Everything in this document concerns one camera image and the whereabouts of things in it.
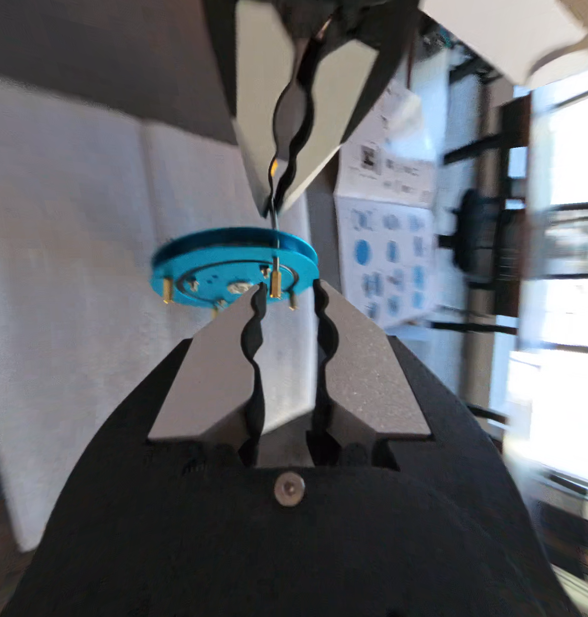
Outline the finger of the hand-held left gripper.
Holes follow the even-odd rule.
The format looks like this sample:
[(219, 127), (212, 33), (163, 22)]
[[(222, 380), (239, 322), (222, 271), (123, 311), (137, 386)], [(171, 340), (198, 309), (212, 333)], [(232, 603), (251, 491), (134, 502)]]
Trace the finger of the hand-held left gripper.
[(341, 147), (377, 55), (357, 40), (333, 50), (318, 38), (297, 45), (296, 68), (283, 97), (293, 135), (279, 178), (278, 215), (293, 205)]
[(238, 1), (236, 114), (233, 121), (251, 194), (266, 216), (274, 160), (274, 186), (283, 173), (293, 135), (284, 92), (296, 68), (296, 48), (277, 9), (263, 1)]

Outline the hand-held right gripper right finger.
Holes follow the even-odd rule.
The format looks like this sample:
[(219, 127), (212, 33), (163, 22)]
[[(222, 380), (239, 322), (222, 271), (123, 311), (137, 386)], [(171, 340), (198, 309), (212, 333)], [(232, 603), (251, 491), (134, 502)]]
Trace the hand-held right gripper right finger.
[(391, 442), (431, 440), (428, 421), (382, 328), (323, 280), (313, 282), (313, 295), (320, 352), (306, 432), (313, 465), (381, 467)]

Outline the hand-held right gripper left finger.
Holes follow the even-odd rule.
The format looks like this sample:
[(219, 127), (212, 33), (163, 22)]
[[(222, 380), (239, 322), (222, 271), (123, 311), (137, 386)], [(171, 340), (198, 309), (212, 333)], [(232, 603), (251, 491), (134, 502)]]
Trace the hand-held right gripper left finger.
[(266, 417), (260, 368), (267, 288), (252, 286), (193, 337), (148, 433), (154, 443), (228, 446), (255, 466)]

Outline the orange-handled screwdriver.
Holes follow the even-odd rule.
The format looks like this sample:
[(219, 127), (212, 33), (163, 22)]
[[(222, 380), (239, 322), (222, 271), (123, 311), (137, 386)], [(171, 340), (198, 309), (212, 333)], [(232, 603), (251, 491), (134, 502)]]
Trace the orange-handled screwdriver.
[(278, 171), (279, 171), (279, 162), (275, 156), (270, 164), (270, 168), (268, 171), (268, 180), (269, 180), (268, 183), (269, 183), (269, 188), (270, 188), (270, 193), (268, 196), (268, 216), (270, 219), (272, 230), (274, 232), (275, 249), (280, 248), (280, 238), (279, 238), (280, 226), (279, 226), (279, 220), (278, 220), (278, 213), (276, 211), (276, 197), (277, 197), (277, 189), (278, 189), (278, 184), (279, 184)]

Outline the blue round metal base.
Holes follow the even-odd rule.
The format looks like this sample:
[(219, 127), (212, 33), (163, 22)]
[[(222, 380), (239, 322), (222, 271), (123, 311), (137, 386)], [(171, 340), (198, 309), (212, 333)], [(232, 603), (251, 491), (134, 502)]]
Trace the blue round metal base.
[[(176, 304), (211, 309), (221, 299), (222, 307), (233, 304), (249, 289), (266, 285), (267, 301), (300, 296), (319, 277), (316, 251), (298, 236), (262, 227), (208, 229), (178, 237), (157, 250), (151, 258), (150, 286), (162, 298), (162, 279), (174, 281)], [(271, 299), (269, 277), (274, 256), (280, 259), (282, 298)]]

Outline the dark grey desk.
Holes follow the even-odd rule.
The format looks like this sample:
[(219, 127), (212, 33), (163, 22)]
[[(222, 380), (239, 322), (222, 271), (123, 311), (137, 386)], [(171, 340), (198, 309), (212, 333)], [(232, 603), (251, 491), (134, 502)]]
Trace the dark grey desk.
[(0, 1), (0, 77), (237, 146), (243, 161), (203, 1)]

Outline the wood-edged black desk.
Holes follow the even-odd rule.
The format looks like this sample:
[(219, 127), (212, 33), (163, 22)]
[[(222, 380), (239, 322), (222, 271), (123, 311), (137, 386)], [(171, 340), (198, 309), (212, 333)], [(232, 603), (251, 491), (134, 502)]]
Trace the wood-edged black desk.
[[(443, 165), (447, 166), (479, 158), (488, 150), (496, 150), (498, 153), (498, 189), (494, 197), (504, 202), (505, 212), (498, 226), (495, 257), (491, 258), (490, 251), (477, 251), (476, 272), (493, 276), (494, 290), (484, 291), (492, 296), (490, 315), (517, 320), (520, 317), (521, 284), (527, 269), (526, 254), (531, 238), (531, 224), (526, 210), (527, 177), (512, 178), (509, 175), (509, 159), (511, 150), (527, 150), (529, 147), (531, 109), (530, 94), (503, 104), (500, 107), (497, 133), (451, 150), (443, 157)], [(439, 249), (452, 252), (449, 239), (452, 234), (436, 236)], [(481, 291), (471, 289), (467, 277), (466, 282), (470, 291)]]

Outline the open instruction booklet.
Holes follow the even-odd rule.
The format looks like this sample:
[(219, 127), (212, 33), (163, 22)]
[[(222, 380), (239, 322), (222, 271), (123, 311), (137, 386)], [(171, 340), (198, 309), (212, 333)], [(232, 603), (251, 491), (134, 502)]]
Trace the open instruction booklet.
[(421, 98), (393, 78), (339, 151), (343, 296), (385, 333), (436, 306), (436, 151)]

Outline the orange cardboard box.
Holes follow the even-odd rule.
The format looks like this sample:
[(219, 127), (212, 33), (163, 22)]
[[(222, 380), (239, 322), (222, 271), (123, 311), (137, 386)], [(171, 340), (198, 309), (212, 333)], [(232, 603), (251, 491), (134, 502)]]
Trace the orange cardboard box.
[(421, 1), (420, 10), (513, 85), (588, 70), (588, 1)]

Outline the black saddle stool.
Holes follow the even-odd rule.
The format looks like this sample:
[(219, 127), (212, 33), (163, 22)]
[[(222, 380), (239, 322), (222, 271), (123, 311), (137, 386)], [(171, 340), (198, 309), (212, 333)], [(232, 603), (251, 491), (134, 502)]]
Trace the black saddle stool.
[(476, 272), (476, 252), (486, 250), (495, 257), (498, 226), (504, 216), (505, 204), (498, 197), (487, 197), (474, 188), (467, 189), (458, 209), (452, 210), (457, 217), (455, 231), (449, 239), (453, 252), (453, 264), (467, 277), (471, 289), (493, 291), (492, 274)]

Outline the white foam sheet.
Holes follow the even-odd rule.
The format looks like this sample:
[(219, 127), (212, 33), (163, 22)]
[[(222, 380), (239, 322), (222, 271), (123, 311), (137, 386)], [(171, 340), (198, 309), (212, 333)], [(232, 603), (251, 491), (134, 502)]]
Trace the white foam sheet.
[(0, 77), (0, 480), (21, 551), (111, 412), (209, 310), (150, 286), (164, 243), (265, 227), (237, 146)]

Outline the black-framed grid window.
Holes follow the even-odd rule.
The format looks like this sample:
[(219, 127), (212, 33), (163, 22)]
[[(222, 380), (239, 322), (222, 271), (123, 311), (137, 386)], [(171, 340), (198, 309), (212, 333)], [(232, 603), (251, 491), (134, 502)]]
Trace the black-framed grid window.
[(511, 448), (588, 482), (588, 65), (531, 95)]

